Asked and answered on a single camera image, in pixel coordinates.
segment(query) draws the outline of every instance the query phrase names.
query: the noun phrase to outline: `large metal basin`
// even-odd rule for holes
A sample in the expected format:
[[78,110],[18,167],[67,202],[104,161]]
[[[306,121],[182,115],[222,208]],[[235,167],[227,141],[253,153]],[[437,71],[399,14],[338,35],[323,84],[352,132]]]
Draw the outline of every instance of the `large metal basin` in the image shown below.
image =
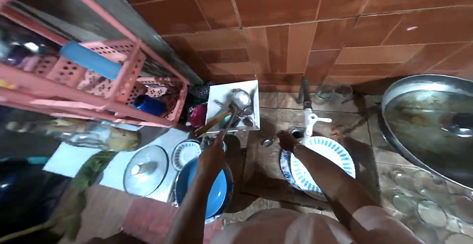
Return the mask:
[[445,117],[458,113],[473,117],[471,81],[444,75],[410,76],[386,90],[381,130],[408,161],[473,189],[473,138],[460,137],[444,125]]

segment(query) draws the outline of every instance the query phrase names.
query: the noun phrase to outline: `pink shirt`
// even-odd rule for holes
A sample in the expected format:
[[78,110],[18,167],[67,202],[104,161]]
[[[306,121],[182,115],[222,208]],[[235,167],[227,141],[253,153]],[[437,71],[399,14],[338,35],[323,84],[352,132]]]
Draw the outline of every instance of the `pink shirt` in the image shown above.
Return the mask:
[[320,214],[268,209],[229,225],[211,244],[423,244],[404,224],[377,206],[353,214],[351,231]]

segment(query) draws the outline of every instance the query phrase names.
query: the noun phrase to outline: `white faucet handle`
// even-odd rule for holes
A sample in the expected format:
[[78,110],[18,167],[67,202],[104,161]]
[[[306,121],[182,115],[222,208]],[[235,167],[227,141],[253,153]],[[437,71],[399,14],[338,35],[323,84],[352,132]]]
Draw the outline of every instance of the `white faucet handle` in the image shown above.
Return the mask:
[[329,118],[317,118],[317,121],[322,121],[322,122],[325,122],[325,123],[331,123],[331,122],[332,122],[332,119],[329,119]]

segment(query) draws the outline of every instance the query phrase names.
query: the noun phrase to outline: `pink plastic shelf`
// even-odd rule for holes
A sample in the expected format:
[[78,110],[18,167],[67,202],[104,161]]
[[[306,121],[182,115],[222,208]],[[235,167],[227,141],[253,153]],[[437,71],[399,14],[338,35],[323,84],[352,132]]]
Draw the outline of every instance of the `pink plastic shelf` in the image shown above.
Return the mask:
[[[130,40],[87,42],[81,43],[81,45],[119,64],[123,64],[131,55],[133,47],[136,47],[136,44]],[[134,61],[131,62],[132,67],[129,73],[125,74],[127,79],[116,94],[116,102],[127,102],[132,94],[136,94],[137,90],[145,90],[144,86],[136,83],[145,59],[145,54],[139,50],[133,59]],[[58,60],[53,69],[48,73],[47,78],[104,98],[110,97],[114,86],[113,81],[103,79],[96,72],[87,70],[65,57],[61,57]]]
[[166,112],[161,114],[160,117],[171,121],[179,119],[187,94],[187,87],[183,88],[184,83],[179,78],[139,78],[138,81],[143,84],[156,84],[166,87],[175,87],[177,90],[179,90],[179,93],[168,94],[165,96],[162,95],[167,93],[167,89],[147,88],[148,91],[146,92],[147,95],[153,98],[159,97],[160,101],[166,103]]
[[52,70],[54,65],[56,65],[57,61],[57,56],[45,56],[38,61],[32,73],[45,77]]
[[[0,7],[8,0],[0,0]],[[143,126],[173,127],[184,106],[189,81],[146,44],[142,43],[124,25],[94,0],[80,0],[127,39],[82,43],[94,52],[122,65],[114,81],[100,78],[63,57],[40,58],[20,70],[0,63],[0,79],[15,84],[14,89],[0,87],[0,104],[22,108],[58,117],[110,120]],[[21,13],[3,7],[0,15],[64,45],[68,40]],[[137,79],[145,54],[168,69],[176,78]],[[165,95],[166,90],[149,89],[140,82],[174,86],[176,94]],[[136,96],[146,93],[160,97],[168,111],[161,117],[133,108]]]

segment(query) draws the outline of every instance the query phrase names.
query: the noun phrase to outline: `person's arm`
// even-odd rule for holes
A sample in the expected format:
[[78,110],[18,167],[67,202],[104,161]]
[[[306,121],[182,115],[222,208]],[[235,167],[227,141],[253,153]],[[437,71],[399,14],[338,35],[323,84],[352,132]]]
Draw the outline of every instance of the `person's arm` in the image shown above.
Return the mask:
[[291,151],[307,168],[327,197],[340,223],[350,228],[350,217],[356,210],[363,206],[379,206],[357,180],[335,163],[304,145],[298,145],[298,141],[289,132],[279,132],[278,137],[281,148]]
[[224,162],[225,154],[220,133],[214,143],[199,156],[197,173],[179,207],[166,240],[167,244],[203,242],[207,198]]

